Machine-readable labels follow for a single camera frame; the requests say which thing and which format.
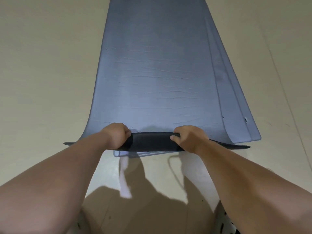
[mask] floor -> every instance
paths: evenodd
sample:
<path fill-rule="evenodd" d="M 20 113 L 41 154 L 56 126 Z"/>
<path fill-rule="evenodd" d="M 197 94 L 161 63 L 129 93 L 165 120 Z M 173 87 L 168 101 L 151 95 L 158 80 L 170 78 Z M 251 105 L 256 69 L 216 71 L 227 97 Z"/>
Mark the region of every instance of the floor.
<path fill-rule="evenodd" d="M 312 0 L 206 0 L 262 140 L 241 155 L 312 192 Z M 109 0 L 0 0 L 0 184 L 77 140 Z M 103 154 L 84 210 L 95 233 L 207 233 L 218 203 L 192 154 Z"/>

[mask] beige floor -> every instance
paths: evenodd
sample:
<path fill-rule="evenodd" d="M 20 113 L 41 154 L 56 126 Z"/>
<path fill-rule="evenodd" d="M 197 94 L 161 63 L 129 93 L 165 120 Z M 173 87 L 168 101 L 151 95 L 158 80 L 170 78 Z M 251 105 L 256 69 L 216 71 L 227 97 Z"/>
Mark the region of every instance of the beige floor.
<path fill-rule="evenodd" d="M 241 155 L 312 192 L 312 0 L 206 0 L 262 135 Z M 82 133 L 109 0 L 0 0 L 0 184 Z M 105 152 L 84 208 L 96 233 L 204 233 L 218 197 L 197 156 Z"/>

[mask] hand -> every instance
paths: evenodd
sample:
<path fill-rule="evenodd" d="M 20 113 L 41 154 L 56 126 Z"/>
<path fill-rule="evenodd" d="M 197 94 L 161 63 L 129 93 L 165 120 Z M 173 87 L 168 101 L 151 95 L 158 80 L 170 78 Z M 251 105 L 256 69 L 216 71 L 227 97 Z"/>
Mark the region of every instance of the hand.
<path fill-rule="evenodd" d="M 112 123 L 99 133 L 108 136 L 107 149 L 118 149 L 131 136 L 131 131 L 123 123 Z"/>
<path fill-rule="evenodd" d="M 190 153 L 196 153 L 198 147 L 209 140 L 205 132 L 196 126 L 180 126 L 174 129 L 174 132 L 179 133 L 180 138 L 172 135 L 170 139 Z"/>

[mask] left hand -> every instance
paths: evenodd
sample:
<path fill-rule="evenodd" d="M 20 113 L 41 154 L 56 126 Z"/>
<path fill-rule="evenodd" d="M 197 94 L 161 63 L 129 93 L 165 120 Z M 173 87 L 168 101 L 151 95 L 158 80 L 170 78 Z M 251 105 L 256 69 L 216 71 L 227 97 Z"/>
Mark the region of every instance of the left hand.
<path fill-rule="evenodd" d="M 108 136 L 107 149 L 118 149 L 131 136 L 131 131 L 123 123 L 111 123 L 99 133 Z"/>

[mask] forearm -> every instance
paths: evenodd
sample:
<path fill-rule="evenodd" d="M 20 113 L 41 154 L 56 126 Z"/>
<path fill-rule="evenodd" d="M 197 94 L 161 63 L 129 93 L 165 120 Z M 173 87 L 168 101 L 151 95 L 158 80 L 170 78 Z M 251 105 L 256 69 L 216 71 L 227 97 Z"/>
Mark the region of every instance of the forearm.
<path fill-rule="evenodd" d="M 0 187 L 0 232 L 60 233 L 78 214 L 105 147 L 94 134 Z"/>
<path fill-rule="evenodd" d="M 196 153 L 242 233 L 307 230 L 299 223 L 302 216 L 311 215 L 312 195 L 306 190 L 212 141 Z"/>

